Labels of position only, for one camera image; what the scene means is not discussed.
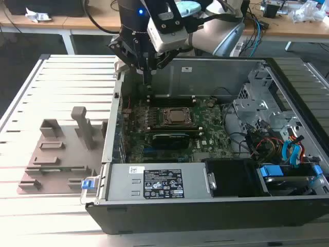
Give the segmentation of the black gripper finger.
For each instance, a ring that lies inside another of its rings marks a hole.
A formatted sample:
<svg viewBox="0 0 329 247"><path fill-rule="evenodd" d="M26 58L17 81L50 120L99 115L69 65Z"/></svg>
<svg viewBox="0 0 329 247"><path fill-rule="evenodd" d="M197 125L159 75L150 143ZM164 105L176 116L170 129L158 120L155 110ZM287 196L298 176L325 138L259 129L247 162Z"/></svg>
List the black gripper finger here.
<svg viewBox="0 0 329 247"><path fill-rule="evenodd" d="M149 52L149 91L152 91L152 77L156 74L158 69L163 69L169 64L177 55L179 49L157 53L154 49Z"/></svg>
<svg viewBox="0 0 329 247"><path fill-rule="evenodd" d="M144 54L141 41L141 38L133 37L126 42L122 36L115 36L108 47L124 64L141 74L143 84L149 86L148 53Z"/></svg>

